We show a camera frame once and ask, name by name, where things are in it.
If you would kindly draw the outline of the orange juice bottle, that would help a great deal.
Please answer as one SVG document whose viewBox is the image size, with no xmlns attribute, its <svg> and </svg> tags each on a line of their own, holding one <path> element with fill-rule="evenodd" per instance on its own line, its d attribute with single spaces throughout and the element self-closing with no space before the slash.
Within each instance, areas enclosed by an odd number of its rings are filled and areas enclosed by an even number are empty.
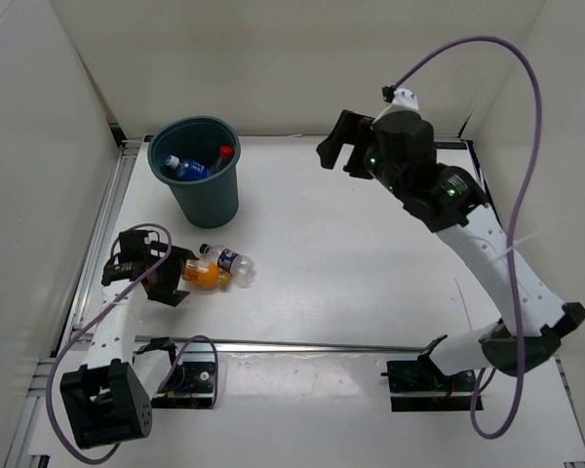
<svg viewBox="0 0 585 468">
<path fill-rule="evenodd" d="M 213 263 L 202 259 L 187 259 L 184 263 L 182 279 L 202 288 L 226 289 L 231 275 Z"/>
</svg>

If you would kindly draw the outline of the black cap Pepsi bottle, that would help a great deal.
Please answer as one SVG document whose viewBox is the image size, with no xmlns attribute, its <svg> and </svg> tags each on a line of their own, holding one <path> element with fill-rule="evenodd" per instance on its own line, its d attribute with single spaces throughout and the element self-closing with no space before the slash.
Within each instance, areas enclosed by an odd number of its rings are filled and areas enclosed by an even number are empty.
<svg viewBox="0 0 585 468">
<path fill-rule="evenodd" d="M 254 262 L 246 255 L 239 254 L 223 245 L 202 244 L 199 253 L 203 259 L 229 273 L 240 286 L 254 280 Z"/>
</svg>

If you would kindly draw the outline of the blue label water bottle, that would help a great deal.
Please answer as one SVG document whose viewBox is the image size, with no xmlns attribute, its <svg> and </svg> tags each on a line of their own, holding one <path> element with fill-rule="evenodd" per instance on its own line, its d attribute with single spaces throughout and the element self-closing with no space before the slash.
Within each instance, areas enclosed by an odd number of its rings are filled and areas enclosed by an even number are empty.
<svg viewBox="0 0 585 468">
<path fill-rule="evenodd" d="M 178 181 L 197 181 L 210 175 L 210 170 L 206 166 L 192 159 L 180 159 L 175 155 L 167 157 L 165 166 Z"/>
</svg>

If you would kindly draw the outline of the red label water bottle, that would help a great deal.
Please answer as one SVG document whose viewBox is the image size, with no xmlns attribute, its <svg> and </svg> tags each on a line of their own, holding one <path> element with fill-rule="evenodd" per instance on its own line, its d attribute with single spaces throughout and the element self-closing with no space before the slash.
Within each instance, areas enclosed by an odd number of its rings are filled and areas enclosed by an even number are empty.
<svg viewBox="0 0 585 468">
<path fill-rule="evenodd" d="M 235 148 L 229 145 L 222 145 L 218 150 L 218 156 L 211 167 L 211 174 L 217 174 L 224 169 L 233 159 Z"/>
</svg>

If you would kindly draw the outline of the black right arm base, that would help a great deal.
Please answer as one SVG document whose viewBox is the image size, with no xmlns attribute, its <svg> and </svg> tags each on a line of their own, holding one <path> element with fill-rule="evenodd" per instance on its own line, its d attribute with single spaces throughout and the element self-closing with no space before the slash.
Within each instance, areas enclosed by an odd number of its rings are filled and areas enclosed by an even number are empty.
<svg viewBox="0 0 585 468">
<path fill-rule="evenodd" d="M 473 370 L 445 376 L 413 355 L 387 354 L 385 370 L 392 412 L 468 412 L 476 375 Z"/>
</svg>

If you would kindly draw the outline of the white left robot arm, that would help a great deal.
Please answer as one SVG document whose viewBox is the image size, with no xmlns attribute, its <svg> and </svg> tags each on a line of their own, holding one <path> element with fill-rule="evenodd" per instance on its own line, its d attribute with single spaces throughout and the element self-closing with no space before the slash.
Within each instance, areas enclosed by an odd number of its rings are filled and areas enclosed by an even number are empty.
<svg viewBox="0 0 585 468">
<path fill-rule="evenodd" d="M 151 401 L 159 386 L 174 390 L 185 377 L 175 360 L 176 347 L 167 338 L 154 338 L 135 349 L 137 322 L 150 300 L 177 306 L 187 296 L 178 283 L 185 262 L 196 255 L 173 247 L 171 255 L 143 282 L 120 292 L 162 257 L 167 246 L 156 242 L 152 253 L 120 253 L 102 270 L 102 299 L 114 307 L 95 326 L 87 355 L 78 370 L 65 373 L 59 391 L 80 449 L 115 445 L 149 436 L 153 425 Z"/>
</svg>

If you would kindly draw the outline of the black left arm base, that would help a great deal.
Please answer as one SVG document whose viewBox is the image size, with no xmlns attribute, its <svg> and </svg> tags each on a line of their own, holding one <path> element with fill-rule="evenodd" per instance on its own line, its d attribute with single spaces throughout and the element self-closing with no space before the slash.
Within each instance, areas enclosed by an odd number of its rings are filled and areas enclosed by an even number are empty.
<svg viewBox="0 0 585 468">
<path fill-rule="evenodd" d="M 154 409 L 215 408 L 219 362 L 211 339 L 196 335 L 177 347 L 168 337 L 153 338 L 138 348 L 133 363 Z"/>
</svg>

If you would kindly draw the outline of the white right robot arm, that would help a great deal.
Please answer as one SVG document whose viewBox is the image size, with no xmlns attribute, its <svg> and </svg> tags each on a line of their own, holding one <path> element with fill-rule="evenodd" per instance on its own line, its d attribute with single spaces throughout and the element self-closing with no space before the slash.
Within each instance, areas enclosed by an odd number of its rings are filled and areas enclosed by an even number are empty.
<svg viewBox="0 0 585 468">
<path fill-rule="evenodd" d="M 500 314 L 485 328 L 432 341 L 418 358 L 424 386 L 439 390 L 455 374 L 475 369 L 514 376 L 519 362 L 530 371 L 585 321 L 581 303 L 551 292 L 520 254 L 507 257 L 507 236 L 486 193 L 466 170 L 438 162 L 433 127 L 418 113 L 397 111 L 373 120 L 342 111 L 317 147 L 323 168 L 334 167 L 345 144 L 352 148 L 345 172 L 377 180 L 400 200 L 460 257 Z"/>
</svg>

